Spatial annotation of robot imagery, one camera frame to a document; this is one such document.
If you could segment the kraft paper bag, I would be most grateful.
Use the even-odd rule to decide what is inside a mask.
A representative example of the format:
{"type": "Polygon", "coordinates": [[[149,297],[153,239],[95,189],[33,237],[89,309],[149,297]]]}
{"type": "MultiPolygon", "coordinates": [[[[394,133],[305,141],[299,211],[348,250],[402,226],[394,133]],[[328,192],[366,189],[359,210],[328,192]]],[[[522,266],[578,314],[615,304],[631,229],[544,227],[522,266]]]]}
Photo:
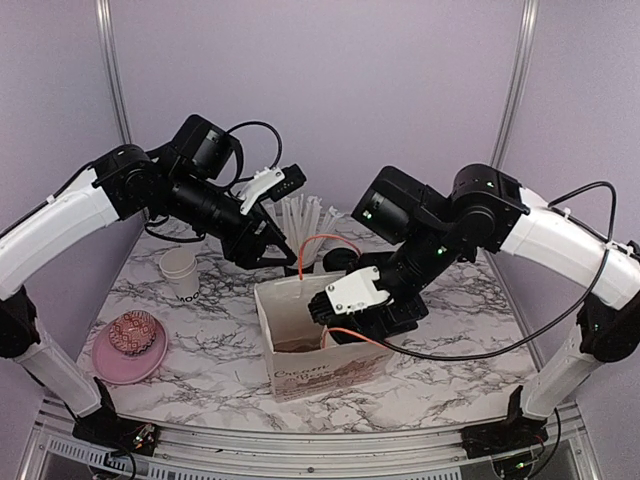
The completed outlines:
{"type": "Polygon", "coordinates": [[[339,345],[312,321],[308,303],[343,272],[311,273],[257,283],[254,299],[262,331],[264,358],[276,402],[283,403],[377,379],[393,353],[367,342],[339,345]],[[278,353],[274,344],[317,338],[321,349],[278,353]]]}

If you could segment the brown cardboard cup carrier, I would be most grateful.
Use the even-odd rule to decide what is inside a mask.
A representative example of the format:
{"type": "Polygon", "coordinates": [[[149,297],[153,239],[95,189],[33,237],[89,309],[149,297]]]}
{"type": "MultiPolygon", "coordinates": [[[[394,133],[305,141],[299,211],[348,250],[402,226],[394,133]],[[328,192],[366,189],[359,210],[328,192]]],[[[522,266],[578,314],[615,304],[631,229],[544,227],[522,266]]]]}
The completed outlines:
{"type": "Polygon", "coordinates": [[[317,338],[299,338],[281,341],[274,344],[278,353],[307,353],[321,349],[321,340],[317,338]]]}

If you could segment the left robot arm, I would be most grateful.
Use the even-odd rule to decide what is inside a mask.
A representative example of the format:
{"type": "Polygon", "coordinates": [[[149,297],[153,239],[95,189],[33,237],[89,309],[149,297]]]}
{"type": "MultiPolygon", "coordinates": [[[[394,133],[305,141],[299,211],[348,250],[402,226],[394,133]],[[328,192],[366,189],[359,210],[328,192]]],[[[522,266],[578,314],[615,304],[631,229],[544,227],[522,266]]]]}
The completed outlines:
{"type": "Polygon", "coordinates": [[[295,253],[263,201],[302,187],[304,173],[273,164],[220,186],[229,160],[244,161],[233,131],[193,114],[156,149],[126,144],[90,161],[1,234],[1,355],[55,393],[76,426],[106,445],[119,444],[133,423],[117,414],[105,385],[86,376],[38,325],[25,283],[78,241],[141,211],[175,217],[197,239],[217,238],[225,259],[242,269],[292,265],[295,253]]]}

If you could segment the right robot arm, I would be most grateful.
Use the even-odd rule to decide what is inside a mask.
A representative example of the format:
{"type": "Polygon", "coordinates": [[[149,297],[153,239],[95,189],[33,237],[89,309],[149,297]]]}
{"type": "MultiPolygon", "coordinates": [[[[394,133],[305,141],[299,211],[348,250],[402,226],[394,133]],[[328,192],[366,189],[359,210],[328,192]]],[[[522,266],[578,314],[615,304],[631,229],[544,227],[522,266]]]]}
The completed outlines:
{"type": "Polygon", "coordinates": [[[361,259],[326,288],[326,328],[339,343],[386,345],[417,320],[413,299],[456,261],[479,250],[530,260],[584,288],[571,307],[576,324],[543,369],[511,395],[495,438],[515,448],[593,371],[639,345],[639,249],[598,234],[516,179],[471,164],[442,195],[393,166],[384,167],[353,218],[394,246],[387,258],[361,259]]]}

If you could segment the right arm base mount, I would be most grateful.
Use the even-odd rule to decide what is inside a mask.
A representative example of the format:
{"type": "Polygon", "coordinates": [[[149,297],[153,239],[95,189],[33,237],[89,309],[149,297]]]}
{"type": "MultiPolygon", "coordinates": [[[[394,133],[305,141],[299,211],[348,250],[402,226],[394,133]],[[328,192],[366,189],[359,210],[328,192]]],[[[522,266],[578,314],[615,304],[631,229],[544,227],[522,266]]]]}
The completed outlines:
{"type": "Polygon", "coordinates": [[[536,445],[546,441],[546,420],[524,416],[520,406],[523,387],[517,387],[509,396],[504,419],[464,427],[461,431],[462,448],[469,459],[497,455],[536,445]]]}

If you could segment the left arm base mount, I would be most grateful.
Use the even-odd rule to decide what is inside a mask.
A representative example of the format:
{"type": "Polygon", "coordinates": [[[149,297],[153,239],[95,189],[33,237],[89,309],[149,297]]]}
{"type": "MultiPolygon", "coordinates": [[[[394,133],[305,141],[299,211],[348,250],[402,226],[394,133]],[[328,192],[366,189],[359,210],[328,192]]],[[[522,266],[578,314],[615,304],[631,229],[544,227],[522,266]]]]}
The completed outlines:
{"type": "Polygon", "coordinates": [[[78,417],[68,409],[74,420],[72,435],[124,452],[152,456],[160,433],[159,426],[121,417],[105,384],[98,377],[94,377],[94,381],[100,394],[100,408],[84,417],[78,417]]]}

